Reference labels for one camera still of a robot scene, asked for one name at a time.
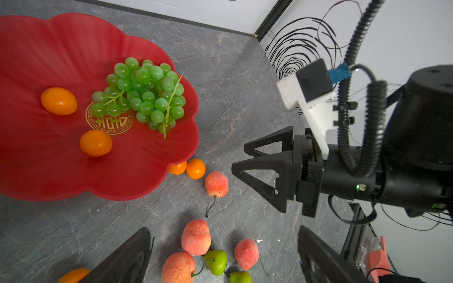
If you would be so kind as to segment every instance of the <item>black frame edge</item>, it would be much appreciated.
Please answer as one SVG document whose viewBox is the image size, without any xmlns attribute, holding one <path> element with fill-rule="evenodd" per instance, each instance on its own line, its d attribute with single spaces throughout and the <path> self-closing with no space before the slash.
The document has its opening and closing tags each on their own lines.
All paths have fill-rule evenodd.
<svg viewBox="0 0 453 283">
<path fill-rule="evenodd" d="M 293 0 L 278 0 L 277 3 L 274 5 L 272 10 L 264 19 L 263 23 L 261 23 L 260 27 L 257 29 L 255 34 L 253 35 L 258 39 L 259 42 L 263 40 L 266 34 L 270 31 L 272 26 L 276 23 L 276 21 L 280 18 L 280 16 L 285 12 L 286 8 L 293 2 Z"/>
<path fill-rule="evenodd" d="M 124 12 L 131 12 L 131 13 L 134 13 L 134 14 L 140 14 L 140 15 L 143 15 L 143 16 L 149 16 L 149 17 L 154 17 L 154 18 L 159 18 L 159 19 L 165 19 L 165 20 L 168 20 L 168 21 L 173 21 L 173 22 L 178 22 L 178 23 L 183 23 L 183 24 L 190 24 L 190 25 L 194 25 L 194 26 L 198 26 L 198 27 L 202 27 L 202 28 L 214 29 L 214 30 L 218 30 L 218 31 L 222 31 L 222 32 L 227 32 L 227 33 L 232 33 L 232 34 L 239 34 L 239 35 L 245 35 L 245 36 L 248 36 L 248 37 L 253 37 L 252 34 L 243 33 L 241 31 L 237 31 L 237 30 L 224 29 L 224 28 L 221 28 L 221 27 L 216 27 L 214 25 L 197 23 L 197 22 L 186 20 L 186 19 L 170 17 L 170 16 L 166 16 L 166 15 L 163 15 L 163 14 L 156 14 L 156 13 L 143 11 L 143 10 L 139 10 L 139 9 L 135 9 L 135 8 L 130 8 L 130 7 L 126 7 L 126 6 L 121 6 L 121 5 L 117 5 L 117 4 L 102 2 L 102 1 L 99 1 L 99 0 L 76 0 L 76 1 L 83 2 L 83 3 L 88 3 L 88 4 L 92 4 L 92 5 L 97 5 L 97 6 L 101 6 L 101 7 L 105 7 L 105 8 L 116 9 L 116 10 L 120 10 L 120 11 L 124 11 Z"/>
</svg>

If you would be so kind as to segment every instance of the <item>green grape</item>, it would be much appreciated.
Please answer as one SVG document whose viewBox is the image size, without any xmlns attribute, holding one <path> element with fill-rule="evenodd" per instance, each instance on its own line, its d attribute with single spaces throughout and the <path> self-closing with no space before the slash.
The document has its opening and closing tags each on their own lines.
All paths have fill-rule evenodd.
<svg viewBox="0 0 453 283">
<path fill-rule="evenodd" d="M 93 103 L 90 106 L 90 111 L 93 116 L 101 118 L 103 117 L 106 112 L 106 106 L 102 103 Z"/>
<path fill-rule="evenodd" d="M 160 124 L 158 130 L 159 130 L 159 133 L 164 134 L 164 124 Z M 170 131 L 170 128 L 166 127 L 165 128 L 165 133 L 168 134 L 169 131 Z"/>
<path fill-rule="evenodd" d="M 140 84 L 137 80 L 137 70 L 132 72 L 132 74 L 130 75 L 130 80 L 136 84 Z"/>
<path fill-rule="evenodd" d="M 153 81 L 151 81 L 149 84 L 145 85 L 145 88 L 153 89 L 155 86 L 156 86 L 156 84 Z"/>
<path fill-rule="evenodd" d="M 162 71 L 164 72 L 164 76 L 167 75 L 167 73 L 168 73 L 169 71 L 171 71 L 171 67 L 170 67 L 170 65 L 167 64 L 167 63 L 162 63 L 162 64 L 160 64 L 160 68 L 161 68 Z"/>
<path fill-rule="evenodd" d="M 130 109 L 129 100 L 127 100 L 124 96 L 120 96 L 117 103 L 123 111 L 128 111 Z"/>
<path fill-rule="evenodd" d="M 170 79 L 173 80 L 174 83 L 177 83 L 178 80 L 179 80 L 179 76 L 176 72 L 173 72 L 173 71 L 169 71 L 167 73 L 167 76 L 166 77 L 169 77 Z"/>
<path fill-rule="evenodd" d="M 148 101 L 144 101 L 140 104 L 140 112 L 142 112 L 145 115 L 149 115 L 153 112 L 154 110 L 154 104 Z"/>
<path fill-rule="evenodd" d="M 111 87 L 113 87 L 113 88 L 117 88 L 118 85 L 117 85 L 116 83 L 118 82 L 118 79 L 119 79 L 119 78 L 120 78 L 120 77 L 118 77 L 118 76 L 115 75 L 115 74 L 110 74 L 110 75 L 107 76 L 106 81 L 107 81 L 107 83 L 109 84 L 109 86 L 111 86 Z"/>
<path fill-rule="evenodd" d="M 162 88 L 165 91 L 172 91 L 174 88 L 174 82 L 171 78 L 165 77 L 162 80 Z"/>
<path fill-rule="evenodd" d="M 132 110 L 135 110 L 135 111 L 140 111 L 140 104 L 142 103 L 143 101 L 138 98 L 138 97 L 134 97 L 132 98 L 130 101 L 129 101 L 129 105 L 130 107 L 132 108 Z"/>
<path fill-rule="evenodd" d="M 169 91 L 163 91 L 163 92 L 160 94 L 160 97 L 165 98 L 166 101 L 170 101 L 171 92 L 169 92 Z"/>
<path fill-rule="evenodd" d="M 149 71 L 149 74 L 151 75 L 151 78 L 153 78 L 155 81 L 161 80 L 164 77 L 164 72 L 162 71 L 162 68 L 159 66 L 153 66 Z"/>
<path fill-rule="evenodd" d="M 183 101 L 183 103 L 180 106 L 182 107 L 186 105 L 186 98 L 184 96 L 179 96 L 179 98 L 181 98 L 181 100 Z"/>
<path fill-rule="evenodd" d="M 168 105 L 169 105 L 169 103 L 166 101 L 165 98 L 161 97 L 161 98 L 156 99 L 155 107 L 157 110 L 164 112 L 165 110 L 167 110 Z"/>
<path fill-rule="evenodd" d="M 149 92 L 148 89 L 146 89 L 146 88 L 142 89 L 142 90 L 139 92 L 139 93 L 140 93 L 140 99 L 142 99 L 142 98 L 143 98 L 143 95 L 144 95 L 145 93 L 147 93 L 147 92 Z"/>
<path fill-rule="evenodd" d="M 182 108 L 181 106 L 172 107 L 171 114 L 176 119 L 180 119 L 184 116 L 184 108 Z"/>
<path fill-rule="evenodd" d="M 160 95 L 160 94 L 162 93 L 162 89 L 161 89 L 160 86 L 158 86 L 157 84 L 156 84 L 156 86 L 154 87 L 154 90 L 156 91 L 155 94 L 157 94 L 157 95 Z"/>
<path fill-rule="evenodd" d="M 145 88 L 145 87 L 144 87 L 142 84 L 132 82 L 132 89 L 133 89 L 134 91 L 141 91 L 141 90 L 144 89 L 144 88 Z"/>
<path fill-rule="evenodd" d="M 164 120 L 164 114 L 162 113 L 162 111 L 154 110 L 151 113 L 151 120 L 156 124 L 162 123 L 162 121 Z"/>
<path fill-rule="evenodd" d="M 137 74 L 135 75 L 135 78 L 138 81 L 138 83 L 143 85 L 147 85 L 151 82 L 151 77 L 149 76 L 149 73 L 144 69 L 138 70 Z"/>
<path fill-rule="evenodd" d="M 117 117 L 121 114 L 121 106 L 119 106 L 116 102 L 107 104 L 106 110 L 107 114 L 112 117 Z"/>
<path fill-rule="evenodd" d="M 151 60 L 148 60 L 148 59 L 143 60 L 142 66 L 143 66 L 143 64 L 146 64 L 146 63 L 149 63 L 149 64 L 154 66 L 154 63 Z"/>
<path fill-rule="evenodd" d="M 176 120 L 173 117 L 169 117 L 168 127 L 172 129 L 176 126 Z"/>
<path fill-rule="evenodd" d="M 137 59 L 135 59 L 135 58 L 129 57 L 129 58 L 126 59 L 126 61 L 124 63 L 126 63 L 126 66 L 130 70 L 138 70 L 138 69 L 140 69 L 140 64 L 137 61 Z"/>
<path fill-rule="evenodd" d="M 108 95 L 108 96 L 114 96 L 118 90 L 116 88 L 113 88 L 111 86 L 108 86 L 106 87 L 106 89 L 104 89 L 104 92 Z"/>
<path fill-rule="evenodd" d="M 151 102 L 151 103 L 155 103 L 156 101 L 156 96 L 154 95 L 154 93 L 150 92 L 150 91 L 147 91 L 145 92 L 143 95 L 142 95 L 142 100 L 143 101 L 147 101 L 147 102 Z"/>
<path fill-rule="evenodd" d="M 148 127 L 151 129 L 151 130 L 157 130 L 159 128 L 159 123 L 155 123 L 154 121 L 152 120 L 149 120 L 148 121 Z"/>
<path fill-rule="evenodd" d="M 120 78 L 118 80 L 118 88 L 122 91 L 130 91 L 132 89 L 132 81 L 130 78 Z"/>
<path fill-rule="evenodd" d="M 136 92 L 136 91 L 128 91 L 128 92 L 126 93 L 126 98 L 127 98 L 127 100 L 130 101 L 130 100 L 131 100 L 132 98 L 134 98 L 134 97 L 140 98 L 140 94 L 139 94 L 138 92 Z"/>
<path fill-rule="evenodd" d="M 93 99 L 93 101 L 97 103 L 106 103 L 107 101 L 109 101 L 109 96 L 105 92 L 96 91 L 91 96 L 91 99 Z"/>
<path fill-rule="evenodd" d="M 130 75 L 130 69 L 123 63 L 115 65 L 115 74 L 119 77 L 128 77 Z"/>
<path fill-rule="evenodd" d="M 149 115 L 143 114 L 142 112 L 137 112 L 136 117 L 140 123 L 146 123 L 149 121 Z"/>
<path fill-rule="evenodd" d="M 171 100 L 171 103 L 170 105 L 173 107 L 173 106 L 183 106 L 182 105 L 183 103 L 183 100 L 181 99 L 180 96 L 175 96 L 173 97 L 173 99 Z"/>
<path fill-rule="evenodd" d="M 181 96 L 181 95 L 183 95 L 183 93 L 184 93 L 184 86 L 183 86 L 182 84 L 178 84 L 178 85 L 176 86 L 175 94 L 176 94 L 177 96 Z"/>
<path fill-rule="evenodd" d="M 154 66 L 154 65 L 153 65 L 153 64 L 150 64 L 150 63 L 143 63 L 143 64 L 142 64 L 142 69 L 144 69 L 144 70 L 146 70 L 147 72 L 149 72 L 153 66 Z"/>
</svg>

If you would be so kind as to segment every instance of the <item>table surface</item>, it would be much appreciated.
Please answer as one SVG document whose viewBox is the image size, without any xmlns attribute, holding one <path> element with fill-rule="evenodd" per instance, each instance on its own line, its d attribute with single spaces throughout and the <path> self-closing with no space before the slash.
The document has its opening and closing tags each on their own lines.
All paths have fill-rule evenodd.
<svg viewBox="0 0 453 283">
<path fill-rule="evenodd" d="M 194 157 L 206 163 L 208 173 L 224 172 L 230 182 L 230 192 L 219 199 L 208 220 L 213 245 L 228 253 L 228 267 L 237 266 L 238 240 L 259 239 L 260 257 L 271 278 L 256 264 L 249 270 L 254 282 L 305 282 L 296 241 L 301 225 L 341 251 L 348 226 L 330 211 L 326 195 L 319 199 L 315 219 L 302 216 L 301 204 L 294 201 L 282 214 L 231 174 L 232 163 L 249 158 L 244 143 L 289 125 L 298 133 L 304 129 L 297 113 L 284 108 L 277 75 L 255 38 L 72 0 L 3 0 L 0 7 L 0 15 L 41 19 L 67 12 L 97 16 L 128 35 L 156 43 L 197 91 L 200 144 Z M 267 182 L 274 178 L 268 172 L 256 176 Z M 160 282 L 165 260 L 182 251 L 185 225 L 203 219 L 212 201 L 204 178 L 192 180 L 186 174 L 168 175 L 153 193 L 124 202 L 88 192 L 41 203 L 0 196 L 0 281 L 54 283 L 72 269 L 94 268 L 139 228 L 147 227 L 155 244 L 145 282 Z M 343 217 L 352 217 L 345 201 L 334 205 Z M 199 270 L 202 258 L 194 258 Z M 228 279 L 205 272 L 196 282 Z"/>
</svg>

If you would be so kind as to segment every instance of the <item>orange fruit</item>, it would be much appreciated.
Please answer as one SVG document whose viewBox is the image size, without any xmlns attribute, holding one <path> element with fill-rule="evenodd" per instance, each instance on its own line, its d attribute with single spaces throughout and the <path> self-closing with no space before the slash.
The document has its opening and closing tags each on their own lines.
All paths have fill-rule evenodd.
<svg viewBox="0 0 453 283">
<path fill-rule="evenodd" d="M 186 172 L 190 178 L 198 180 L 199 178 L 204 176 L 204 173 L 206 172 L 206 166 L 200 159 L 192 159 L 189 161 L 189 163 L 187 163 Z"/>
<path fill-rule="evenodd" d="M 77 110 L 77 99 L 67 89 L 51 87 L 41 94 L 41 103 L 50 113 L 69 115 Z"/>
<path fill-rule="evenodd" d="M 186 171 L 187 168 L 187 161 L 184 161 L 183 163 L 172 165 L 169 168 L 169 172 L 172 173 L 173 175 L 181 175 Z"/>
<path fill-rule="evenodd" d="M 91 156 L 102 156 L 112 149 L 112 138 L 101 130 L 91 130 L 80 138 L 80 148 Z"/>
<path fill-rule="evenodd" d="M 77 283 L 88 275 L 90 271 L 86 268 L 76 269 L 66 273 L 57 283 Z"/>
</svg>

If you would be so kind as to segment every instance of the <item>grape stem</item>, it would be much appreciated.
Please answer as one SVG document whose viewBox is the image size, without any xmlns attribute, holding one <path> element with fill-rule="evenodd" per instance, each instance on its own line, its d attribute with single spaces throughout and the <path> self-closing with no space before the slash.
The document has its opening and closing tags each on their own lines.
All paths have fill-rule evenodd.
<svg viewBox="0 0 453 283">
<path fill-rule="evenodd" d="M 164 123 L 163 123 L 163 125 L 164 125 L 164 130 L 163 130 L 163 132 L 164 132 L 164 139 L 167 138 L 167 132 L 166 132 L 165 128 L 167 127 L 167 123 L 168 123 L 168 121 L 169 121 L 170 108 L 171 108 L 170 103 L 171 103 L 171 100 L 173 99 L 173 96 L 174 96 L 174 94 L 175 94 L 175 92 L 176 92 L 176 87 L 179 85 L 179 82 L 181 81 L 182 78 L 183 78 L 183 76 L 181 75 L 181 76 L 179 77 L 178 82 L 177 82 L 176 85 L 174 86 L 173 93 L 171 94 L 171 97 L 170 97 L 170 100 L 169 100 L 169 104 L 168 104 L 168 106 L 167 106 L 167 115 L 165 115 L 165 120 L 164 120 Z"/>
<path fill-rule="evenodd" d="M 120 94 L 118 94 L 117 96 L 113 97 L 112 99 L 110 99 L 109 101 L 107 101 L 106 103 L 104 103 L 104 105 L 108 105 L 114 101 L 116 101 L 118 98 L 120 98 L 121 95 L 123 95 L 124 91 L 122 91 Z"/>
<path fill-rule="evenodd" d="M 190 277 L 191 277 L 191 278 L 194 278 L 195 276 L 199 275 L 199 274 L 203 271 L 204 266 L 206 265 L 206 262 L 207 262 L 208 260 L 210 260 L 210 259 L 212 259 L 212 261 L 216 261 L 215 258 L 208 258 L 208 259 L 205 260 L 205 262 L 203 263 L 203 267 L 201 268 L 200 272 L 198 272 L 198 273 L 192 273 L 192 274 L 190 274 Z"/>
</svg>

